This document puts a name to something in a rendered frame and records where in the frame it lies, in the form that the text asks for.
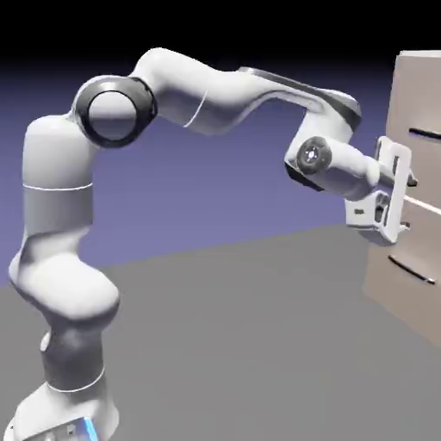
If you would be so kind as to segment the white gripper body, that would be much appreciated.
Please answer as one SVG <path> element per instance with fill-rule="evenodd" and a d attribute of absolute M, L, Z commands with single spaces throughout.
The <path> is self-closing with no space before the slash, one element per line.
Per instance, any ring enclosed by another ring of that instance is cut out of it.
<path fill-rule="evenodd" d="M 379 189 L 375 192 L 375 222 L 382 240 L 390 245 L 397 242 L 401 233 L 401 213 L 407 191 L 407 178 L 411 173 L 411 150 L 386 136 L 378 139 L 376 160 L 379 164 Z"/>

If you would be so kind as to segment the light wood cabinet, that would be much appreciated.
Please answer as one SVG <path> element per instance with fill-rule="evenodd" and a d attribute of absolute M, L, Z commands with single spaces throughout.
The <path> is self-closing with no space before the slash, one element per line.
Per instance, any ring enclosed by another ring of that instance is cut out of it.
<path fill-rule="evenodd" d="M 372 245 L 365 294 L 441 348 L 441 51 L 395 61 L 387 136 L 412 151 L 418 184 L 407 189 L 396 245 Z"/>

